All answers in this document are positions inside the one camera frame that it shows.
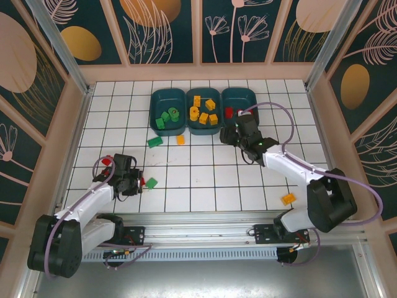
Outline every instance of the white tiled floor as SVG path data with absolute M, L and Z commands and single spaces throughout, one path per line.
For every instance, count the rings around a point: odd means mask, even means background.
M 276 102 L 293 115 L 295 135 L 287 150 L 310 163 L 327 168 L 317 128 L 300 80 L 236 79 L 197 81 L 98 82 L 66 194 L 73 203 L 91 184 L 91 166 L 100 156 L 123 153 L 137 159 L 145 179 L 158 181 L 155 189 L 125 202 L 114 200 L 101 211 L 136 212 L 214 212 L 285 210 L 280 198 L 298 194 L 293 181 L 259 165 L 247 165 L 239 149 L 220 143 L 216 135 L 184 134 L 185 145 L 176 137 L 163 137 L 163 144 L 146 147 L 156 137 L 148 128 L 150 95 L 162 88 L 208 87 L 220 93 L 228 87 L 249 87 L 258 102 Z M 259 107 L 259 130 L 264 137 L 284 142 L 290 135 L 288 117 L 272 106 Z M 293 205 L 301 205 L 297 200 Z

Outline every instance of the teal tray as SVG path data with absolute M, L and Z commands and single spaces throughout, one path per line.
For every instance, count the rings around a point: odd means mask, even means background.
M 186 128 L 186 100 L 185 92 L 177 88 L 160 89 L 151 95 L 149 125 L 156 135 L 169 137 L 171 135 L 181 135 Z M 175 107 L 179 111 L 179 120 L 173 122 L 169 120 L 165 123 L 165 129 L 158 129 L 156 119 L 161 117 L 163 112 L 168 112 L 170 107 Z
M 233 125 L 236 120 L 237 116 L 237 110 L 245 110 L 248 107 L 251 107 L 253 105 L 257 104 L 256 101 L 256 95 L 254 91 L 248 88 L 226 88 L 222 92 L 222 106 L 223 106 L 223 121 L 225 125 Z M 233 118 L 232 119 L 226 119 L 225 115 L 225 109 L 227 107 L 232 107 L 233 108 Z M 254 113 L 254 118 L 259 125 L 259 113 L 258 113 L 258 108 L 254 108 L 253 110 Z
M 208 113 L 208 114 L 216 114 L 218 117 L 218 124 L 211 125 L 209 121 L 207 124 L 203 125 L 199 121 L 191 121 L 190 120 L 190 107 L 193 106 L 193 98 L 195 95 L 201 96 L 201 104 L 200 104 L 200 114 Z M 208 99 L 212 99 L 215 102 L 215 110 L 209 111 L 205 107 L 205 101 Z M 191 89 L 186 93 L 186 115 L 187 115 L 187 126 L 189 131 L 194 135 L 214 135 L 221 130 L 221 126 L 223 125 L 223 113 L 222 113 L 222 101 L 220 98 L 220 94 L 216 89 L 213 88 L 195 88 Z

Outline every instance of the yellow block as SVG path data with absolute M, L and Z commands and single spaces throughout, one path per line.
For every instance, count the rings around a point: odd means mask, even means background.
M 218 117 L 215 114 L 210 115 L 210 124 L 211 125 L 218 124 Z
M 205 107 L 207 107 L 208 110 L 212 111 L 215 108 L 215 103 L 212 99 L 209 99 L 205 101 Z
M 190 107 L 190 119 L 191 121 L 197 121 L 199 119 L 200 111 L 198 107 Z
M 185 145 L 185 137 L 183 135 L 176 136 L 176 143 L 178 145 Z
M 287 194 L 286 196 L 281 198 L 281 201 L 283 202 L 284 206 L 291 204 L 292 202 L 295 202 L 297 199 L 293 194 Z
M 207 124 L 208 121 L 208 114 L 207 113 L 201 113 L 200 118 L 198 120 L 201 124 Z
M 193 97 L 193 106 L 200 107 L 201 106 L 201 96 L 195 95 Z

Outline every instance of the wall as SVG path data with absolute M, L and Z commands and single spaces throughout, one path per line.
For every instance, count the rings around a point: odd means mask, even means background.
M 381 218 L 365 230 L 380 274 L 395 293 L 397 2 L 363 1 L 360 11 L 315 87 L 313 100 L 334 164 L 381 195 Z M 372 216 L 378 209 L 373 196 L 360 187 L 352 190 L 357 218 Z
M 51 212 L 82 94 L 19 1 L 0 3 L 0 288 L 15 292 Z
M 45 1 L 89 83 L 306 79 L 345 2 Z

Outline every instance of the gold circle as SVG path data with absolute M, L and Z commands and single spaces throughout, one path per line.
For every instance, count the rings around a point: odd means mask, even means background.
M 154 21 L 156 15 L 152 1 L 159 13 L 164 12 L 170 23 L 177 18 L 181 11 L 181 0 L 120 0 L 120 4 L 130 19 L 137 24 L 145 27 L 158 27 L 162 22 L 157 21 L 155 23 Z
M 341 83 L 341 99 L 350 110 L 358 108 L 364 101 L 370 87 L 368 70 L 359 64 L 351 65 L 343 75 Z
M 83 61 L 94 61 L 100 57 L 102 48 L 98 39 L 85 28 L 71 26 L 62 30 L 63 40 L 72 55 Z

